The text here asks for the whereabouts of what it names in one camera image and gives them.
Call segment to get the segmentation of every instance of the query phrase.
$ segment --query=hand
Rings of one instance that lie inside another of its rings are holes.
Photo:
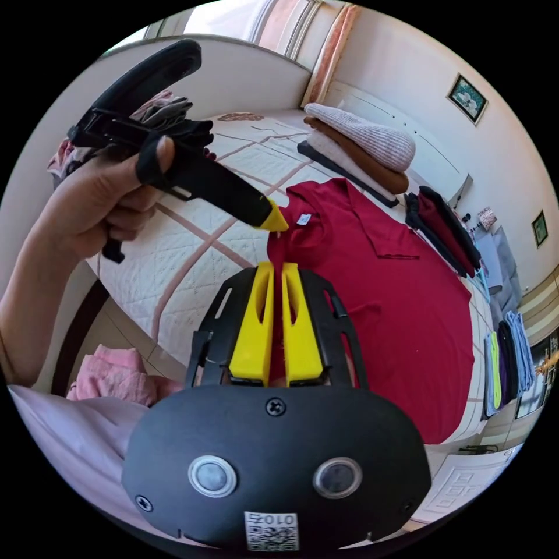
[[[157,155],[161,170],[167,171],[175,155],[170,138],[160,140]],[[99,155],[69,175],[43,209],[35,225],[39,235],[78,260],[95,256],[109,236],[136,239],[161,196],[159,190],[140,185],[137,159],[114,163]]]

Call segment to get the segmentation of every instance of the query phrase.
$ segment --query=framed picture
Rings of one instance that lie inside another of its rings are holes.
[[[540,215],[532,221],[532,230],[534,231],[536,246],[539,247],[547,239],[546,217],[543,215],[543,210],[540,212]]]
[[[448,92],[447,99],[456,105],[475,125],[487,108],[487,99],[461,74],[456,77],[454,85]]]

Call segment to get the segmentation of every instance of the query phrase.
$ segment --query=curtain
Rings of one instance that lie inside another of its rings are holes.
[[[361,11],[361,6],[346,3],[334,20],[314,65],[313,74],[303,96],[301,107],[307,103],[322,103],[334,77],[336,66],[344,51],[349,32]]]

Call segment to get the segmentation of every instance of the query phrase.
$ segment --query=door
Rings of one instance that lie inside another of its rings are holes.
[[[479,456],[449,454],[411,520],[429,524],[465,505],[491,485],[521,448]]]

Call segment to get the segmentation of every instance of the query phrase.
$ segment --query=clothing tag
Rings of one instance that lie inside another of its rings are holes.
[[[310,214],[301,214],[301,217],[297,220],[297,225],[306,225],[310,220]]]

